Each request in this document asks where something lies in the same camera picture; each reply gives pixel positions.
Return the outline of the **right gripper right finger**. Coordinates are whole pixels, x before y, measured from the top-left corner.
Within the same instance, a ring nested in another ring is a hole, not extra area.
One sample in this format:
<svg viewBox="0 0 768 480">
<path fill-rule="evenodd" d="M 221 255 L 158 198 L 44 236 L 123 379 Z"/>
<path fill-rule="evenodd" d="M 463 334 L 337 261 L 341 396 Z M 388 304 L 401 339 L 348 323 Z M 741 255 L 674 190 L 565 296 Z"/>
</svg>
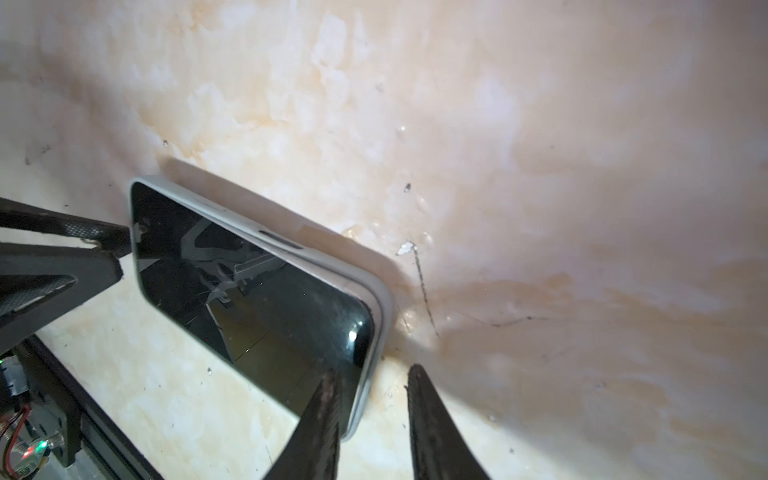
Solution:
<svg viewBox="0 0 768 480">
<path fill-rule="evenodd" d="M 409 369 L 407 397 L 414 478 L 488 480 L 420 364 Z"/>
</svg>

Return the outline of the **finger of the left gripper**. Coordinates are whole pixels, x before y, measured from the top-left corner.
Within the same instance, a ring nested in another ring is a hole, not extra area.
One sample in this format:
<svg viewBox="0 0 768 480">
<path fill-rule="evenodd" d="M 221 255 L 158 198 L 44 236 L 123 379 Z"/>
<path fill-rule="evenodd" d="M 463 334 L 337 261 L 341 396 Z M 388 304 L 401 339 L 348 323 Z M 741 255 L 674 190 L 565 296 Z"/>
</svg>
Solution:
<svg viewBox="0 0 768 480">
<path fill-rule="evenodd" d="M 109 251 L 1 245 L 1 351 L 6 352 L 123 277 Z"/>
<path fill-rule="evenodd" d="M 123 225 L 54 212 L 1 199 L 1 227 L 95 242 L 116 257 L 131 252 L 130 229 Z"/>
</svg>

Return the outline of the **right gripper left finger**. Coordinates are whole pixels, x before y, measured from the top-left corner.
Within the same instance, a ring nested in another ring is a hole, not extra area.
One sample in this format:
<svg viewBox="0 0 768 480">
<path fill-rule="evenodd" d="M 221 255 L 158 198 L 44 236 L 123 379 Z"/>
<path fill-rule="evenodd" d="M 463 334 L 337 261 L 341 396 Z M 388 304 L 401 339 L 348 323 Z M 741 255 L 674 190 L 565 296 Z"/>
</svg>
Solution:
<svg viewBox="0 0 768 480">
<path fill-rule="evenodd" d="M 341 381 L 332 370 L 322 378 L 293 434 L 265 479 L 337 478 L 340 455 Z"/>
</svg>

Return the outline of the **black base frame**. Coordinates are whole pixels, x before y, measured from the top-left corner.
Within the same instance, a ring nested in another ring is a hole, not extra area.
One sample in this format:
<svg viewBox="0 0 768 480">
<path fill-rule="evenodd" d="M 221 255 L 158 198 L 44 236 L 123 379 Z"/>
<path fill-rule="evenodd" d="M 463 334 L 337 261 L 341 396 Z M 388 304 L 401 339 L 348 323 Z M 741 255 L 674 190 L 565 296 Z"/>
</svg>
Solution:
<svg viewBox="0 0 768 480">
<path fill-rule="evenodd" d="M 53 353 L 33 336 L 1 355 L 3 479 L 160 479 Z"/>
</svg>

